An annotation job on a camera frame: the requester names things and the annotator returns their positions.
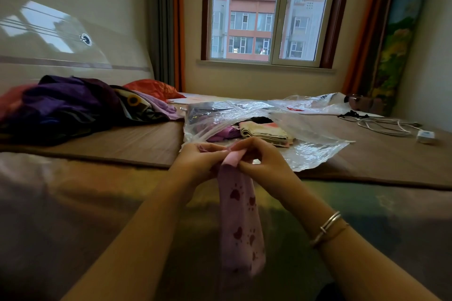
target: gray curtain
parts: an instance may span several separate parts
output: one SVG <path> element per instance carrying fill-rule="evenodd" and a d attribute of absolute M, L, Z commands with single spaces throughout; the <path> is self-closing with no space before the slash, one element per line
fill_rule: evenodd
<path fill-rule="evenodd" d="M 155 80 L 174 86 L 173 0 L 148 0 L 148 50 Z"/>

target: charger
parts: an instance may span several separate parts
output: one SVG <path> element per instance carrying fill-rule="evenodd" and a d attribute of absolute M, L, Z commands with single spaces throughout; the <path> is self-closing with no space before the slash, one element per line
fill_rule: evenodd
<path fill-rule="evenodd" d="M 436 141 L 433 131 L 419 130 L 416 141 L 423 144 L 433 144 Z"/>

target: red cloth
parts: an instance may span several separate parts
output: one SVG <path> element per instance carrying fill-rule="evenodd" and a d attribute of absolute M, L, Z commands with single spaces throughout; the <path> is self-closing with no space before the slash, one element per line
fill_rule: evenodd
<path fill-rule="evenodd" d="M 15 86 L 0 96 L 0 120 L 17 110 L 22 105 L 22 94 L 35 85 L 35 83 L 30 83 Z"/>
<path fill-rule="evenodd" d="M 185 98 L 182 94 L 178 93 L 174 87 L 167 85 L 164 82 L 152 79 L 133 81 L 123 87 L 132 91 L 139 91 L 141 93 L 149 94 L 163 101 L 166 101 L 167 99 Z"/>

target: window sill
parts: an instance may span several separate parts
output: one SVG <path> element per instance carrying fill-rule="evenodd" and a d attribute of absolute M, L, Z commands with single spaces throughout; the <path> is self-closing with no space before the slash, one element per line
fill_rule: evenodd
<path fill-rule="evenodd" d="M 196 60 L 196 64 L 201 67 L 218 67 L 218 68 L 237 68 L 249 70 L 265 70 L 265 71 L 289 71 L 296 73 L 314 73 L 314 74 L 336 74 L 336 69 L 315 68 L 315 67 L 296 67 L 282 66 L 268 63 L 249 63 L 249 62 L 227 62 L 227 61 L 205 61 Z"/>

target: bracelet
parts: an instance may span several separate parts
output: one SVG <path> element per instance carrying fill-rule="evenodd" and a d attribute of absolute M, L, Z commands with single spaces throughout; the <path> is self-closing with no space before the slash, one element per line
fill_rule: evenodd
<path fill-rule="evenodd" d="M 313 248 L 319 244 L 320 240 L 326 234 L 326 231 L 331 227 L 331 225 L 334 224 L 341 217 L 342 217 L 341 213 L 339 211 L 337 211 L 326 221 L 325 224 L 320 226 L 320 233 L 315 237 L 315 239 L 313 241 L 310 241 L 310 244 Z"/>

